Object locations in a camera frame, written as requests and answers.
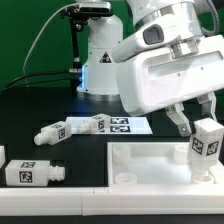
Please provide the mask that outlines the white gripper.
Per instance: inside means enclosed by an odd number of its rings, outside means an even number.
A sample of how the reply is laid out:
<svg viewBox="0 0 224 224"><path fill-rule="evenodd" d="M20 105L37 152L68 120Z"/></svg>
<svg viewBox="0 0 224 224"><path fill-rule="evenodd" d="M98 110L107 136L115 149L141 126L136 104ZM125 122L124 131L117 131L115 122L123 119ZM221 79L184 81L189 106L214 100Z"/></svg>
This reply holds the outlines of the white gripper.
<svg viewBox="0 0 224 224"><path fill-rule="evenodd" d="M195 132L180 102L197 98L201 116L217 120L216 96L224 88L224 37L185 33L175 19L148 23L112 51L124 110L132 116L165 108L182 137Z"/></svg>

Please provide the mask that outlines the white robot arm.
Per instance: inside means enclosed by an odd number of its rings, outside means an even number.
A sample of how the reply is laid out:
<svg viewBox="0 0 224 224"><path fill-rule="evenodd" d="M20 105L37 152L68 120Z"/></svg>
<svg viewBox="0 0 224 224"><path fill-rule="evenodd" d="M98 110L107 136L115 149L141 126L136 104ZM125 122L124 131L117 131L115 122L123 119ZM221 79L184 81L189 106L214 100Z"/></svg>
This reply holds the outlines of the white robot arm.
<svg viewBox="0 0 224 224"><path fill-rule="evenodd" d="M132 116L165 109L183 136L194 125L183 103L196 98L215 119L214 92L224 88L224 37L214 0L125 0L135 32L122 37L117 17L90 17L88 59L80 93L120 98Z"/></svg>

